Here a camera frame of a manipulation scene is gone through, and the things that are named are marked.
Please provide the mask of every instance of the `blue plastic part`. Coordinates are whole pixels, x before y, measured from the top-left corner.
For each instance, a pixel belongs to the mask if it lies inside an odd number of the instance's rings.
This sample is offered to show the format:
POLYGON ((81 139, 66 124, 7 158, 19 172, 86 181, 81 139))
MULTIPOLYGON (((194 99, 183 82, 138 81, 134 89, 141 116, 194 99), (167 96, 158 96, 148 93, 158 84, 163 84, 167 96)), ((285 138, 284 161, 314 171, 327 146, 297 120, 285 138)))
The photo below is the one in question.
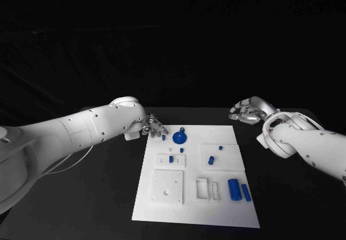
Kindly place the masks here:
POLYGON ((180 131, 177 131, 174 134, 173 134, 173 142, 176 144, 183 144, 186 142, 186 139, 187 139, 187 136, 184 134, 184 128, 180 127, 180 131))
POLYGON ((215 163, 215 157, 213 156, 209 157, 209 162, 207 163, 209 163, 209 165, 213 165, 213 163, 215 163))
POLYGON ((231 199, 233 201, 241 201, 242 194, 241 194, 241 188, 239 188, 239 183, 238 183, 236 179, 228 180, 228 188, 229 188, 229 193, 231 193, 231 199))
POLYGON ((243 192, 245 199, 246 199, 248 202, 251 202, 251 195, 249 195, 249 191, 248 191, 248 186, 246 186, 246 184, 242 184, 242 185, 241 185, 241 188, 242 188, 242 192, 243 192))

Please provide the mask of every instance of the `white platform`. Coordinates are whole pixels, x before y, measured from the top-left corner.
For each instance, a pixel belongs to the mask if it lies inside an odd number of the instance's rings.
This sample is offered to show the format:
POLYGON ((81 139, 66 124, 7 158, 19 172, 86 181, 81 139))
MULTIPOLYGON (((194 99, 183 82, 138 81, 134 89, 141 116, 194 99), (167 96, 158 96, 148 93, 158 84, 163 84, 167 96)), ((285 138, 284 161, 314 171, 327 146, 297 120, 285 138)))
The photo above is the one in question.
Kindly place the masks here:
POLYGON ((212 125, 164 125, 164 127, 169 130, 164 141, 160 137, 147 138, 131 219, 135 221, 259 228, 254 201, 246 202, 242 192, 241 201, 232 201, 229 195, 229 179, 238 179, 239 185, 248 184, 245 171, 241 169, 236 169, 236 171, 220 171, 219 169, 218 171, 206 171, 202 168, 202 145, 236 145, 233 127, 212 125), (176 144, 171 136, 180 130, 180 127, 184 128, 187 140, 186 143, 176 144), (156 167, 156 159, 160 154, 183 154, 184 169, 156 167), (183 172, 182 205, 153 202, 154 170, 183 172), (207 179, 209 201, 196 200, 196 179, 207 179), (218 202, 212 201, 210 183, 216 183, 218 202))

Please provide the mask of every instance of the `black tabletop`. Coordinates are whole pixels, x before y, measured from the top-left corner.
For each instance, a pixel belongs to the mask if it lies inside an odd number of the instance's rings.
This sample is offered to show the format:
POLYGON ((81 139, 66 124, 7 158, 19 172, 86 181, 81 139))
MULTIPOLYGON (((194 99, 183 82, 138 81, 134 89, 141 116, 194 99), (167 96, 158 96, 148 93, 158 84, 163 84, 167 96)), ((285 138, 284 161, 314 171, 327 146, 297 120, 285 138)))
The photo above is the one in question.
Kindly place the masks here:
MULTIPOLYGON (((316 120, 305 109, 300 112, 316 120)), ((280 158, 256 141, 262 123, 228 118, 229 108, 145 108, 167 125, 232 125, 259 229, 132 221, 147 136, 94 146, 68 171, 42 177, 13 207, 0 238, 13 240, 238 239, 330 237, 346 223, 346 187, 295 154, 280 158)), ((76 161, 83 153, 76 153, 76 161)))

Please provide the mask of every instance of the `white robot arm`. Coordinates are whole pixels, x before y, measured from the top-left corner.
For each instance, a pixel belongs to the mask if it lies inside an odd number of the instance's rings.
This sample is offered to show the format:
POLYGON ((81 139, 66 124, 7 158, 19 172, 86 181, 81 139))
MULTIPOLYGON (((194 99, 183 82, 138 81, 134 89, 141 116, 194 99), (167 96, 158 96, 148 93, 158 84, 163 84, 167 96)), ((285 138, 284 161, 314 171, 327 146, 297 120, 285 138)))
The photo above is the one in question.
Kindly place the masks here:
POLYGON ((0 127, 0 214, 59 159, 121 134, 137 139, 141 129, 151 137, 169 134, 134 97, 32 125, 0 127))
POLYGON ((256 137, 262 146, 282 158, 298 153, 314 168, 346 183, 344 135, 324 130, 301 113, 281 112, 256 96, 232 107, 229 118, 251 125, 264 120, 262 134, 256 137))

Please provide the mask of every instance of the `robotic hand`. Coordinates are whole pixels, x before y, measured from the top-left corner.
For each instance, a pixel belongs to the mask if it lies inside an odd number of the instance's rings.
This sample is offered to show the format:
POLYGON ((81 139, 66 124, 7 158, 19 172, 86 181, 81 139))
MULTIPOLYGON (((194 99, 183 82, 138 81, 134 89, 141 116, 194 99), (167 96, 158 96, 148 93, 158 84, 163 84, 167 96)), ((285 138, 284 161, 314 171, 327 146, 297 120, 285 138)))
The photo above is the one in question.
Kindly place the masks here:
POLYGON ((151 138, 169 134, 134 97, 117 98, 108 105, 32 125, 0 126, 0 214, 75 152, 91 150, 121 134, 127 141, 137 139, 141 130, 151 138))
POLYGON ((324 130, 298 112, 281 112, 254 96, 238 102, 228 116, 246 124, 264 121, 256 140, 282 158, 298 153, 304 161, 346 185, 346 136, 324 130))

